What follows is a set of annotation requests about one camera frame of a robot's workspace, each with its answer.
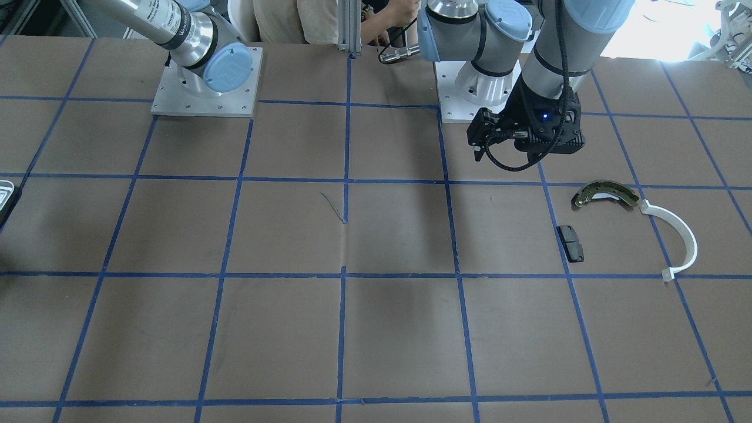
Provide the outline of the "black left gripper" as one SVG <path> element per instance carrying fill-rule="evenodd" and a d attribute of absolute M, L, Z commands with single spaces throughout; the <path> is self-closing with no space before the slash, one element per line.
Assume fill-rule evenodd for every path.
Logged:
<path fill-rule="evenodd" d="M 515 148 L 528 156 L 539 155 L 551 145 L 552 155 L 572 155 L 585 147 L 580 128 L 581 104 L 579 96 L 569 97 L 566 113 L 561 112 L 558 99 L 535 93 L 519 77 L 502 111 L 500 142 L 513 139 Z"/>

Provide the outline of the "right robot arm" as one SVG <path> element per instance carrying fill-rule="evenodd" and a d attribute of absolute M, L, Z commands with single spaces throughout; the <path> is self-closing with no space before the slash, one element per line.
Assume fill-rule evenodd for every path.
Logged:
<path fill-rule="evenodd" d="M 91 1 L 169 52 L 173 62 L 217 93 L 245 83 L 253 57 L 234 26 L 209 1 Z"/>

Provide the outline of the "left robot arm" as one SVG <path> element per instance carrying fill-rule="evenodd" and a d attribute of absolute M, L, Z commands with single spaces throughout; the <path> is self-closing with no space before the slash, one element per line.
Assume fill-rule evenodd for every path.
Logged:
<path fill-rule="evenodd" d="M 428 1 L 417 14 L 422 57 L 461 62 L 456 91 L 478 105 L 466 130 L 477 161 L 512 140 L 529 165 L 585 146 L 578 88 L 626 21 L 632 1 L 537 1 L 543 19 L 532 52 L 513 75 L 533 31 L 516 1 Z"/>

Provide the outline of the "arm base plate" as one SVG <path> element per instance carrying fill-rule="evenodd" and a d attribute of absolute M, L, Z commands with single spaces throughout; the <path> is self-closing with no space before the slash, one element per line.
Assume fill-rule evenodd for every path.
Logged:
<path fill-rule="evenodd" d="M 521 64 L 516 60 L 511 74 L 495 79 L 478 74 L 465 62 L 435 62 L 441 122 L 469 124 L 480 108 L 501 112 L 521 74 Z"/>
<path fill-rule="evenodd" d="M 228 93 L 213 91 L 199 76 L 172 62 L 162 72 L 151 113 L 170 117 L 252 118 L 264 50 L 260 46 L 250 46 L 247 50 L 252 61 L 250 76 Z"/>

